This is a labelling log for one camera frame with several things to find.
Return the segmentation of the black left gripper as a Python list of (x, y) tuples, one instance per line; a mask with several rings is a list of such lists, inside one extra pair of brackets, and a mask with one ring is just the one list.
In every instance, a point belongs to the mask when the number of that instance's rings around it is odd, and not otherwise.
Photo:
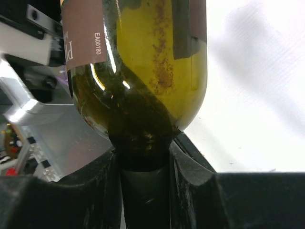
[(67, 87), (60, 79), (65, 60), (59, 1), (2, 0), (0, 55), (35, 99), (69, 103)]

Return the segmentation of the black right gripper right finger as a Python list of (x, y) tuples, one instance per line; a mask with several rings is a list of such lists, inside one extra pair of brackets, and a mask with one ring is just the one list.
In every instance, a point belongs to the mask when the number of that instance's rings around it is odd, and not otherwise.
[(185, 134), (170, 146), (174, 229), (302, 229), (304, 173), (218, 173)]

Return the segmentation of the olive wine bottle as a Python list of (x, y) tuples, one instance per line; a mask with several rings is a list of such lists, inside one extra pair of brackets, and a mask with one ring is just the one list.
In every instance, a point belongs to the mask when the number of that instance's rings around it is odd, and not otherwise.
[(170, 228), (170, 145), (207, 87), (204, 0), (63, 0), (71, 97), (117, 155), (126, 227)]

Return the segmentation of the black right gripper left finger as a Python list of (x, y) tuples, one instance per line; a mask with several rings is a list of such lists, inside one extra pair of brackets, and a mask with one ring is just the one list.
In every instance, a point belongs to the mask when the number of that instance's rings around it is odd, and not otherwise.
[(58, 182), (29, 175), (0, 178), (2, 229), (118, 229), (121, 213), (112, 151)]

